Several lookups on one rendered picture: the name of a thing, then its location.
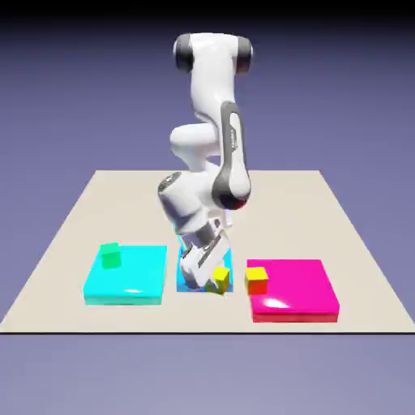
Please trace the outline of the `large blue box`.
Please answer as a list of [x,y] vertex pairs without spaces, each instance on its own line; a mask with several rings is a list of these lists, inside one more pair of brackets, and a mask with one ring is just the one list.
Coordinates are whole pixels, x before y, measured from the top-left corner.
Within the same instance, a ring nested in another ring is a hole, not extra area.
[[[190,293],[191,289],[186,285],[185,279],[182,274],[182,270],[180,267],[180,258],[182,257],[182,254],[184,252],[184,249],[182,246],[179,247],[178,250],[178,261],[177,261],[177,271],[176,271],[176,288],[178,292],[182,293]],[[232,251],[228,250],[226,255],[223,258],[222,267],[226,267],[229,269],[229,284],[226,289],[227,292],[233,291],[233,259],[232,259]]]

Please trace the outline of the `large pink box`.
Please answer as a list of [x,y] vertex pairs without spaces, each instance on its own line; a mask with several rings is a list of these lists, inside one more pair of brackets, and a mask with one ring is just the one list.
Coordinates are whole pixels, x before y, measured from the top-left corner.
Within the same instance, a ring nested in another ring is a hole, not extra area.
[[255,323],[335,323],[340,303],[319,259],[249,259],[264,267],[267,292],[249,295]]

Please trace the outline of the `small green cube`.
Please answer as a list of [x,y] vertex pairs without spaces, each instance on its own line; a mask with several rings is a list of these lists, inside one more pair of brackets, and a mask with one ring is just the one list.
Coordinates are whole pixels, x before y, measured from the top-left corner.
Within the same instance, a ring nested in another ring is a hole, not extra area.
[[121,266],[121,248],[117,242],[105,243],[100,246],[102,267],[111,269]]

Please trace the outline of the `small orange cube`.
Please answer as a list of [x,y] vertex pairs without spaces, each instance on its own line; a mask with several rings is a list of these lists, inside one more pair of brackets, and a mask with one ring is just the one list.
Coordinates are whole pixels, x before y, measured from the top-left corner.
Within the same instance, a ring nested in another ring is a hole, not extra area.
[[267,292],[268,275],[264,267],[248,267],[245,272],[246,291],[249,295]]

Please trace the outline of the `large cyan box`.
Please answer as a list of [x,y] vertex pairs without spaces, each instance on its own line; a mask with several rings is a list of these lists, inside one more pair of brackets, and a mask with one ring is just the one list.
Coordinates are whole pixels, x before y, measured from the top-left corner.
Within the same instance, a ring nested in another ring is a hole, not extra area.
[[87,305],[160,305],[165,285],[167,247],[121,245],[121,266],[105,269],[100,248],[83,285]]

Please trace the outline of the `small yellow cube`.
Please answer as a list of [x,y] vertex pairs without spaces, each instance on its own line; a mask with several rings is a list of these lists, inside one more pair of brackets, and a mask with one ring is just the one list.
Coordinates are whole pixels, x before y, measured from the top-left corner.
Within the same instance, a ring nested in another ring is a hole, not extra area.
[[210,293],[223,295],[229,287],[230,270],[226,267],[217,267],[212,278],[206,283],[205,289]]

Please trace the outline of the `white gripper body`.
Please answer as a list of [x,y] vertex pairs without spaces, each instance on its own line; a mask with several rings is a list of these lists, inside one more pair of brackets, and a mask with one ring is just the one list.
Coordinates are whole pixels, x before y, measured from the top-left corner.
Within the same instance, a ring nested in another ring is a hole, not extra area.
[[192,245],[180,258],[179,264],[186,286],[191,290],[217,289],[214,271],[220,267],[230,248],[229,239],[218,235],[207,246]]

